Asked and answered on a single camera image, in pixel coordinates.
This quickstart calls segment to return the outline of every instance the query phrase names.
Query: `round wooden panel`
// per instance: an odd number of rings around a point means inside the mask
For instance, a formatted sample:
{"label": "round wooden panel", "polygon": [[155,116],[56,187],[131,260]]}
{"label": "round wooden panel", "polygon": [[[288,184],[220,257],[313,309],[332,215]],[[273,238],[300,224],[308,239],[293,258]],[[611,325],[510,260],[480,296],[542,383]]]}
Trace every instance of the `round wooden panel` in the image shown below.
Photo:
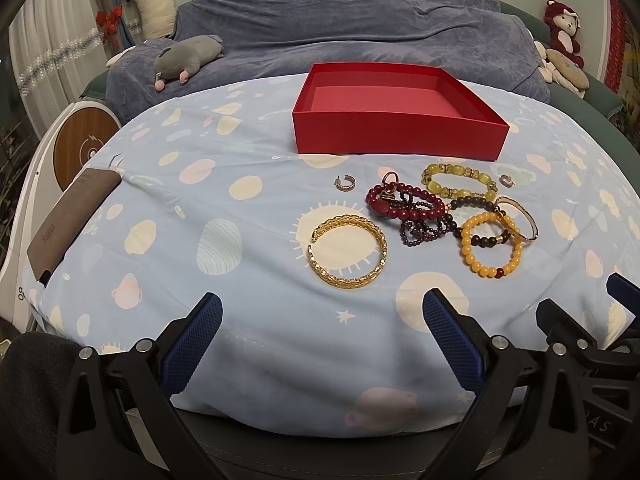
{"label": "round wooden panel", "polygon": [[100,108],[82,108],[65,121],[53,148],[53,171],[62,191],[117,131],[116,121]]}

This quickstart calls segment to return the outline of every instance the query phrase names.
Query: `gray stuffed animal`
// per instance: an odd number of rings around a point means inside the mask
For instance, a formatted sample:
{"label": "gray stuffed animal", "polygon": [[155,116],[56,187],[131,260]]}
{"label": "gray stuffed animal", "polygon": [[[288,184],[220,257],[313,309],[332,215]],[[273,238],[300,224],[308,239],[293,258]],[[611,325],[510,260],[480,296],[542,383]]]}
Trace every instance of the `gray stuffed animal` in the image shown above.
{"label": "gray stuffed animal", "polygon": [[164,90],[169,79],[179,79],[185,84],[198,73],[201,66],[223,57],[222,40],[219,36],[194,36],[164,48],[154,61],[156,90]]}

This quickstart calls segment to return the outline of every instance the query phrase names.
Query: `open red box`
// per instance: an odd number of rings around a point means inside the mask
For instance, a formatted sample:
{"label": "open red box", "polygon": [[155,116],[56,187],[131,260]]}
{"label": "open red box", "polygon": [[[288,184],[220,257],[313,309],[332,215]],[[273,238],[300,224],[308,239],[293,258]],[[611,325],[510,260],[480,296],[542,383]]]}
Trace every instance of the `open red box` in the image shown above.
{"label": "open red box", "polygon": [[399,153],[496,160],[509,125],[441,68],[312,66],[293,108],[298,153]]}

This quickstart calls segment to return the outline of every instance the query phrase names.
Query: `yellow bead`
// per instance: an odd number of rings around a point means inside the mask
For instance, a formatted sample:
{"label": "yellow bead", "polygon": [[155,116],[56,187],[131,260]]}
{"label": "yellow bead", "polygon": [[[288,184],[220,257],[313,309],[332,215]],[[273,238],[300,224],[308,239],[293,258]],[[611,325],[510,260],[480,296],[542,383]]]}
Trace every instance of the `yellow bead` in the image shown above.
{"label": "yellow bead", "polygon": [[427,184],[427,189],[431,191],[433,194],[439,194],[442,191],[442,186],[438,184],[435,180],[432,180]]}

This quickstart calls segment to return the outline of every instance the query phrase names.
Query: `red teddy bear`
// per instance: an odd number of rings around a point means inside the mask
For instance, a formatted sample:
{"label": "red teddy bear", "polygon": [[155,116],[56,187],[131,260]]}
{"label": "red teddy bear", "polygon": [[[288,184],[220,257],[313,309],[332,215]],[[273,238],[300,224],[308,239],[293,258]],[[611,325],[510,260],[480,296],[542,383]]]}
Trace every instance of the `red teddy bear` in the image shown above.
{"label": "red teddy bear", "polygon": [[574,10],[560,2],[549,0],[546,3],[545,23],[551,28],[551,48],[567,56],[582,69],[584,60],[576,56],[580,52],[580,43],[575,41],[580,19]]}

